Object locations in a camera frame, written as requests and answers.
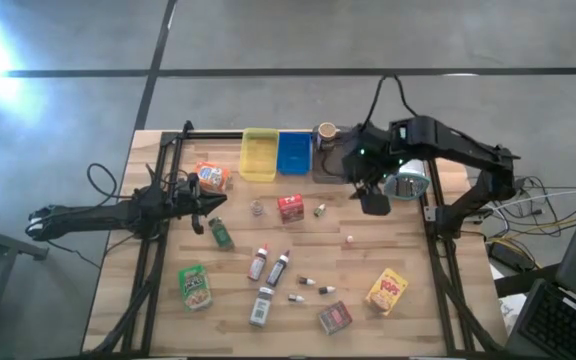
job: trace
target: yellow snack box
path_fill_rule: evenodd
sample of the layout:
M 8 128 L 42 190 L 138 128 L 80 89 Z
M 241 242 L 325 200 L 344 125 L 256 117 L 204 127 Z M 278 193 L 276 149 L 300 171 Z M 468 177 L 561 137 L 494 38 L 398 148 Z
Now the yellow snack box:
M 408 281 L 397 275 L 392 269 L 386 268 L 372 286 L 366 302 L 383 316 L 388 316 L 408 287 Z

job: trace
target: black floor stripe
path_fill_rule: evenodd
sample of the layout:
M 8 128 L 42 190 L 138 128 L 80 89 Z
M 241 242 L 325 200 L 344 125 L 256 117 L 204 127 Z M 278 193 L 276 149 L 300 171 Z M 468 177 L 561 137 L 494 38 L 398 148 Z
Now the black floor stripe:
M 137 111 L 137 119 L 135 120 L 134 130 L 143 130 L 146 127 L 146 120 L 148 119 L 148 110 L 150 110 L 150 103 L 152 96 L 155 92 L 155 84 L 157 83 L 157 72 L 161 66 L 161 61 L 164 57 L 164 49 L 166 48 L 166 41 L 170 32 L 170 25 L 172 23 L 172 16 L 177 6 L 177 0 L 168 0 L 164 18 L 161 22 L 161 29 L 159 30 L 159 38 L 157 38 L 157 46 L 155 53 L 152 56 L 152 63 L 150 64 L 150 71 L 148 79 L 146 80 L 146 87 L 139 103 L 139 110 Z
M 576 75 L 576 67 L 544 68 L 294 68 L 294 69 L 163 69 L 159 77 L 326 77 L 326 76 L 530 76 Z
M 149 70 L 11 70 L 2 74 L 10 78 L 116 78 L 145 77 Z

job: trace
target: orange snack bag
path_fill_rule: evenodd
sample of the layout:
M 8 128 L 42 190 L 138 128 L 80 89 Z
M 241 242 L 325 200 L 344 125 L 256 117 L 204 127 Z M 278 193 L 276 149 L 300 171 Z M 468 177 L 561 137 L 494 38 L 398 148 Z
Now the orange snack bag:
M 392 269 L 386 268 L 366 295 L 365 300 L 381 315 L 388 316 L 407 287 L 408 281 Z
M 205 161 L 197 163 L 195 172 L 205 190 L 224 192 L 231 180 L 230 170 Z

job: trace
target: keyboard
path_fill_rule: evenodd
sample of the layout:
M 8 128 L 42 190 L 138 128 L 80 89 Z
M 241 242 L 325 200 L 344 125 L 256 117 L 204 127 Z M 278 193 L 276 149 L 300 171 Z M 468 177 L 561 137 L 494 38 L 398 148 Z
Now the keyboard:
M 519 332 L 556 359 L 576 359 L 576 301 L 544 284 L 529 306 Z

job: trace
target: green bottle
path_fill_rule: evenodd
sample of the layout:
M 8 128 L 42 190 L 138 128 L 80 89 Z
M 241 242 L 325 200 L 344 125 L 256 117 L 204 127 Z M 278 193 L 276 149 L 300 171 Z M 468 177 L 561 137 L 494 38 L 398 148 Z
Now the green bottle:
M 210 230 L 217 241 L 217 245 L 219 245 L 219 249 L 231 250 L 235 247 L 235 244 L 232 242 L 230 235 L 228 235 L 228 230 L 226 230 L 226 226 L 221 221 L 221 218 L 216 217 L 208 221 L 208 226 L 210 226 Z

